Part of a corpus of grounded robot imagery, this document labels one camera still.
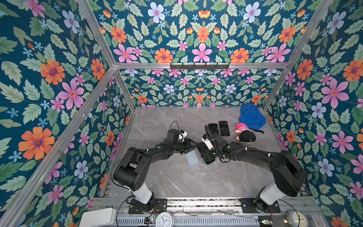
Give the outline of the black phone case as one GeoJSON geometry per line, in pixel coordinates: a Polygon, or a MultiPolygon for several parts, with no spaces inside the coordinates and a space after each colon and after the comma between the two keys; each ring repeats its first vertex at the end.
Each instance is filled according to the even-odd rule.
{"type": "Polygon", "coordinates": [[[208,128],[211,134],[219,133],[219,127],[217,123],[208,124],[208,128]]]}

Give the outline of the black phone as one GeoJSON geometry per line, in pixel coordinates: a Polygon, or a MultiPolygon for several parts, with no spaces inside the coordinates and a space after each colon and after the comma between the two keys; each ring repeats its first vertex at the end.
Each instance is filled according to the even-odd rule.
{"type": "Polygon", "coordinates": [[[230,136],[230,130],[229,130],[228,122],[227,121],[219,121],[218,125],[219,125],[221,136],[229,137],[230,136]]]}

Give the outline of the light blue phone case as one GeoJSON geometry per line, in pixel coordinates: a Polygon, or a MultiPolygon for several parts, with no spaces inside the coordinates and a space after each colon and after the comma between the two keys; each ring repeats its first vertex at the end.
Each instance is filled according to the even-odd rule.
{"type": "Polygon", "coordinates": [[[184,156],[189,166],[195,166],[199,164],[199,158],[197,156],[196,150],[192,150],[184,154],[184,156]]]}

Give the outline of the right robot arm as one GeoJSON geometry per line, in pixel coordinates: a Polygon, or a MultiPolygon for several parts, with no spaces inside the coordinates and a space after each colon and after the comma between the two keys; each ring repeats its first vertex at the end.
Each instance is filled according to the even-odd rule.
{"type": "Polygon", "coordinates": [[[263,187],[252,203],[241,200],[242,204],[245,203],[260,213],[271,211],[275,202],[285,196],[297,197],[307,178],[302,165],[287,150],[267,152],[234,141],[228,143],[217,133],[212,136],[205,134],[197,148],[208,165],[219,158],[223,163],[247,162],[272,173],[274,183],[263,187]]]}

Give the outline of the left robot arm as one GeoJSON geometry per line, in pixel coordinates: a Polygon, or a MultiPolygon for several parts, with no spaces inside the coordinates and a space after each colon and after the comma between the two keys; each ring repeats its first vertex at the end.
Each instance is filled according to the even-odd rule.
{"type": "Polygon", "coordinates": [[[186,131],[170,129],[166,139],[152,148],[129,148],[113,167],[111,180],[130,191],[139,203],[148,205],[155,197],[145,184],[150,165],[173,154],[187,154],[196,147],[197,142],[187,138],[186,131]]]}

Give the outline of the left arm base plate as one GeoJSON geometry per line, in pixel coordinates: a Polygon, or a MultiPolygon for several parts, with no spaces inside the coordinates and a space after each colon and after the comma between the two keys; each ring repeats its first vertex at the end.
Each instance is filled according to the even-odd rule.
{"type": "Polygon", "coordinates": [[[147,204],[143,204],[136,199],[132,199],[129,206],[129,214],[160,214],[167,209],[167,199],[151,199],[147,204]]]}

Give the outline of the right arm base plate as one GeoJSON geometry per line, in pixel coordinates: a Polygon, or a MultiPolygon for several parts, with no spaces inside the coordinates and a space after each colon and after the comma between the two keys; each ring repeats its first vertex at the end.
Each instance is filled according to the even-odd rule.
{"type": "Polygon", "coordinates": [[[265,203],[260,197],[256,198],[240,198],[243,213],[272,213],[281,212],[278,202],[271,205],[265,203]]]}

